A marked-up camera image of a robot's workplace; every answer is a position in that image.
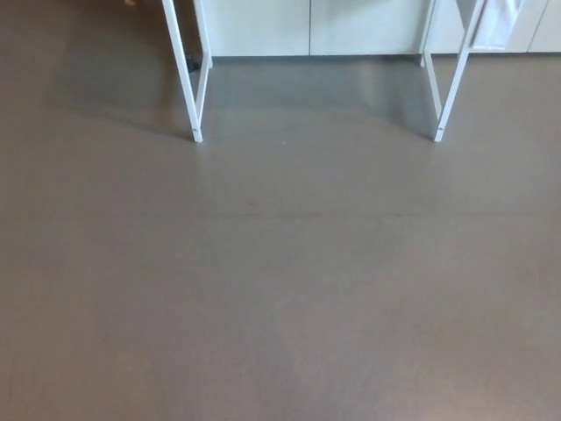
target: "gray floor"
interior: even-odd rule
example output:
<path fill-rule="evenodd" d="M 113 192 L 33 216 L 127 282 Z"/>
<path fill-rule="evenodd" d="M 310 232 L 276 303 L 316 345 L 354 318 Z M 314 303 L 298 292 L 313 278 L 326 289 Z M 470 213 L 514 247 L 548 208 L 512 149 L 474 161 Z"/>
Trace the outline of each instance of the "gray floor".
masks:
<path fill-rule="evenodd" d="M 219 62 L 197 146 L 161 15 L 11 3 L 0 419 L 561 419 L 559 58 L 439 146 L 410 62 Z"/>

